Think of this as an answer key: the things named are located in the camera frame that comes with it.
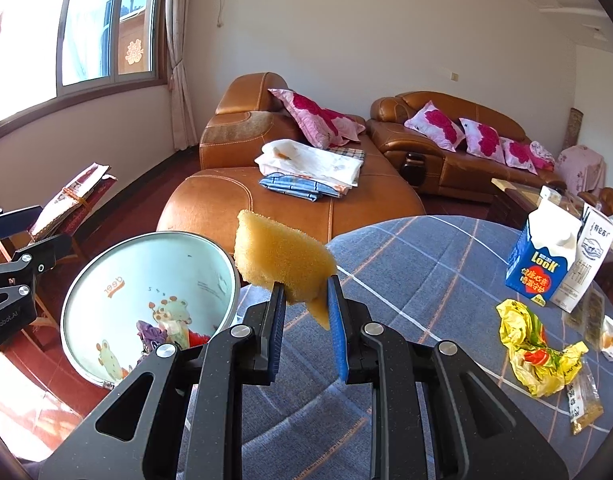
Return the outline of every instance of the sponge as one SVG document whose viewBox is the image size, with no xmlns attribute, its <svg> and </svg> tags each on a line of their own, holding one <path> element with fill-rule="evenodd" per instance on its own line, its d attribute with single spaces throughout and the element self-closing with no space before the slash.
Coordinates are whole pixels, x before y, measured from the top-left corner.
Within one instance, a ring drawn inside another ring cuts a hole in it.
<svg viewBox="0 0 613 480">
<path fill-rule="evenodd" d="M 284 283 L 286 303 L 306 303 L 315 320 L 330 329 L 327 280 L 336 274 L 335 258 L 320 242 L 270 218 L 244 209 L 237 216 L 235 265 L 243 279 L 273 289 Z"/>
</svg>

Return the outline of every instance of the metal bolt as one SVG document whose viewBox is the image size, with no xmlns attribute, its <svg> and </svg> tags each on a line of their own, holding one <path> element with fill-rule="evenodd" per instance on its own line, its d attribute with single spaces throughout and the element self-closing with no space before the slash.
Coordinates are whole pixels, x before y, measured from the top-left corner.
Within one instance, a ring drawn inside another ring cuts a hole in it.
<svg viewBox="0 0 613 480">
<path fill-rule="evenodd" d="M 251 327 L 246 325 L 237 325 L 231 329 L 233 337 L 246 337 L 251 333 Z"/>
<path fill-rule="evenodd" d="M 442 341 L 439 344 L 439 351 L 444 355 L 455 355 L 457 354 L 457 345 L 452 341 Z"/>
<path fill-rule="evenodd" d="M 155 349 L 155 353 L 158 355 L 158 357 L 171 357 L 176 351 L 177 349 L 175 348 L 175 345 L 172 345 L 171 343 L 164 343 Z"/>
<path fill-rule="evenodd" d="M 379 323 L 366 323 L 364 325 L 364 332 L 368 335 L 380 335 L 384 333 L 384 327 Z"/>
</svg>

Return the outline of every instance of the yellow plastic bag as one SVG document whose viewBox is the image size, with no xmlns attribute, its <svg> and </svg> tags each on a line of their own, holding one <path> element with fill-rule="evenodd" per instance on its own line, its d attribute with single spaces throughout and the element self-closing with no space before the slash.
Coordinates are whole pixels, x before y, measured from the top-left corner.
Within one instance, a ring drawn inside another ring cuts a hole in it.
<svg viewBox="0 0 613 480">
<path fill-rule="evenodd" d="M 523 303 L 505 300 L 497 306 L 501 317 L 499 339 L 509 349 L 517 380 L 535 397 L 549 396 L 569 384 L 589 351 L 580 341 L 563 351 L 548 348 L 544 326 Z"/>
</svg>

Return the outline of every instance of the round table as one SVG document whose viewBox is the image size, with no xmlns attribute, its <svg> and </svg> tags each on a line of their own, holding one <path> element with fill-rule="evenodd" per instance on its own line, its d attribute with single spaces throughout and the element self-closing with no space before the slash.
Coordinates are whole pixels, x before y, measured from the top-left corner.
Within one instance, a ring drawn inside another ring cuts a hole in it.
<svg viewBox="0 0 613 480">
<path fill-rule="evenodd" d="M 499 341 L 495 306 L 507 298 L 528 304 L 504 285 L 506 257 L 518 234 L 474 218 L 423 216 L 358 229 L 328 247 L 346 298 L 365 303 L 374 320 L 410 341 L 456 341 L 548 439 L 572 477 L 613 426 L 613 362 L 592 350 L 586 354 L 605 412 L 577 436 L 571 434 L 564 392 L 533 399 L 516 380 Z M 254 286 L 242 289 L 238 315 L 268 297 Z M 559 308 L 529 307 L 553 348 L 581 339 L 561 321 Z M 613 318 L 608 300 L 606 314 Z M 303 304 L 288 306 L 276 382 L 268 388 L 245 386 L 244 478 L 366 480 L 370 407 L 368 384 L 347 386 L 337 378 L 331 335 Z"/>
</svg>

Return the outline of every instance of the tiled floor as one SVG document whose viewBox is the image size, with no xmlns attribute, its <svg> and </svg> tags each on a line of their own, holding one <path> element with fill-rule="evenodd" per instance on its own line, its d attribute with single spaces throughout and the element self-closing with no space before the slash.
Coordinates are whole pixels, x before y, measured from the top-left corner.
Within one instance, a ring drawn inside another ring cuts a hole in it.
<svg viewBox="0 0 613 480">
<path fill-rule="evenodd" d="M 184 178 L 199 170 L 196 150 L 176 157 L 176 164 L 169 165 L 146 182 L 122 202 L 101 227 L 80 241 L 89 258 L 122 240 L 155 230 L 173 190 Z M 436 196 L 421 198 L 427 214 L 433 215 L 484 219 L 489 209 L 486 204 L 464 200 Z M 81 264 L 56 267 L 40 283 L 42 294 L 56 319 L 59 319 L 68 285 L 81 268 Z M 41 328 L 36 331 L 36 336 L 44 346 L 43 352 L 23 335 L 17 335 L 4 348 L 8 361 L 0 354 L 0 369 L 8 366 L 8 371 L 0 373 L 0 432 L 14 452 L 32 460 L 48 455 L 81 417 L 86 416 L 108 393 L 75 372 L 62 351 L 58 332 Z"/>
</svg>

